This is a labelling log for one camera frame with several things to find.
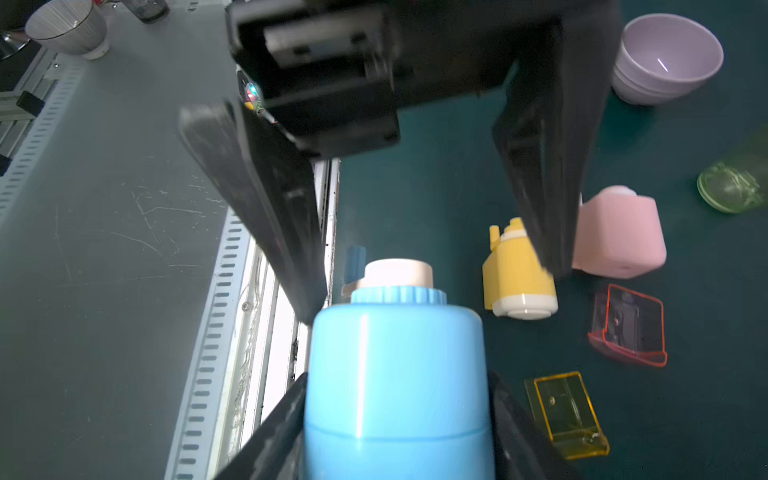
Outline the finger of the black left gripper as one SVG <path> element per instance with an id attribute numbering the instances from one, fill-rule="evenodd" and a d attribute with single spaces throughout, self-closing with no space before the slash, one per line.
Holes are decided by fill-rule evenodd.
<path id="1" fill-rule="evenodd" d="M 312 325 L 328 294 L 311 162 L 242 104 L 181 108 L 194 160 L 265 254 L 296 318 Z"/>
<path id="2" fill-rule="evenodd" d="M 516 62 L 492 137 L 541 266 L 572 271 L 585 172 L 620 43 L 617 23 L 554 23 Z"/>

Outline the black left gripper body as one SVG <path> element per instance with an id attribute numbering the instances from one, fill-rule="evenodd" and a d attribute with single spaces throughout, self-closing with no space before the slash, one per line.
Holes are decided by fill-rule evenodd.
<path id="1" fill-rule="evenodd" d="M 233 59 L 305 157 L 385 148 L 400 109 L 500 86 L 527 59 L 606 79 L 621 31 L 615 1 L 234 1 Z"/>

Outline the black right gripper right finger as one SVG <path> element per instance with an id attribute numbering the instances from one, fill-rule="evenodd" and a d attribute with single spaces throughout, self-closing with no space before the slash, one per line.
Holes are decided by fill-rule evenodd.
<path id="1" fill-rule="evenodd" d="M 496 479 L 582 479 L 493 370 L 488 387 Z"/>

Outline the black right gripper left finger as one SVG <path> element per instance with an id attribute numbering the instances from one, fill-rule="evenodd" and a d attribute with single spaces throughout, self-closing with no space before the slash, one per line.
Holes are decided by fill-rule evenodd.
<path id="1" fill-rule="evenodd" d="M 299 479 L 302 476 L 304 414 L 309 375 L 288 388 L 245 446 L 216 480 Z"/>

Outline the yellow transparent tray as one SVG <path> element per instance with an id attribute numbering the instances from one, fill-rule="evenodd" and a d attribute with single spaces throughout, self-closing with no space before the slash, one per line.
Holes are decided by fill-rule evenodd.
<path id="1" fill-rule="evenodd" d="M 580 372 L 528 379 L 524 385 L 535 423 L 563 457 L 579 460 L 610 453 Z"/>

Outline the blue pencil sharpener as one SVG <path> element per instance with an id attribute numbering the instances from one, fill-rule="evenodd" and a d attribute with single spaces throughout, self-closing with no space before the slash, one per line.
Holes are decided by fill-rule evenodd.
<path id="1" fill-rule="evenodd" d="M 491 479 L 483 327 L 429 264 L 370 262 L 346 304 L 315 318 L 305 479 Z"/>

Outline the yellow pencil sharpener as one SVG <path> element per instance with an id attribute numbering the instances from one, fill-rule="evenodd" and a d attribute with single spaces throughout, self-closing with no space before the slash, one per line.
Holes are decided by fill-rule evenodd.
<path id="1" fill-rule="evenodd" d="M 496 317 L 541 320 L 559 308 L 555 283 L 538 260 L 520 217 L 489 228 L 490 254 L 483 263 L 484 308 Z"/>

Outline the red transparent tray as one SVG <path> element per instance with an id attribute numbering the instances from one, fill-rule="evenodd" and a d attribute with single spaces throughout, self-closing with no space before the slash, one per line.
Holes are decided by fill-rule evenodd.
<path id="1" fill-rule="evenodd" d="M 663 303 L 617 284 L 594 295 L 590 345 L 608 358 L 654 368 L 668 362 Z"/>

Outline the lilac ceramic bowl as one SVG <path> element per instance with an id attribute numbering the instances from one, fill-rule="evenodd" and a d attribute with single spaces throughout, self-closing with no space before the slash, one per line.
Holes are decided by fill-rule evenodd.
<path id="1" fill-rule="evenodd" d="M 675 14 L 643 15 L 624 27 L 611 85 L 628 104 L 660 105 L 703 86 L 724 59 L 718 38 L 696 21 Z"/>

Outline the green glass tumbler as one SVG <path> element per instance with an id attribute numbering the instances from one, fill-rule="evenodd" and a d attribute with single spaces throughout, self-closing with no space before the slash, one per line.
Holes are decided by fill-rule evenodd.
<path id="1" fill-rule="evenodd" d="M 702 199 L 714 209 L 739 214 L 767 205 L 767 126 L 742 141 L 697 178 Z"/>

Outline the striped white cup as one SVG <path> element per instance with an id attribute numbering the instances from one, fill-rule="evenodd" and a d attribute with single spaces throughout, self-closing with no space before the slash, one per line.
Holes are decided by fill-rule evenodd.
<path id="1" fill-rule="evenodd" d="M 25 24 L 26 35 L 56 53 L 95 60 L 110 49 L 104 15 L 91 0 L 54 0 Z"/>

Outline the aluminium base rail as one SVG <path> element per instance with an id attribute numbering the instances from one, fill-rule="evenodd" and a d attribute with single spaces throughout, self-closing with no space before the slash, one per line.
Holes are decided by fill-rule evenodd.
<path id="1" fill-rule="evenodd" d="M 306 370 L 309 328 L 255 240 L 246 244 L 235 297 L 234 330 L 224 374 L 207 475 L 214 478 Z"/>

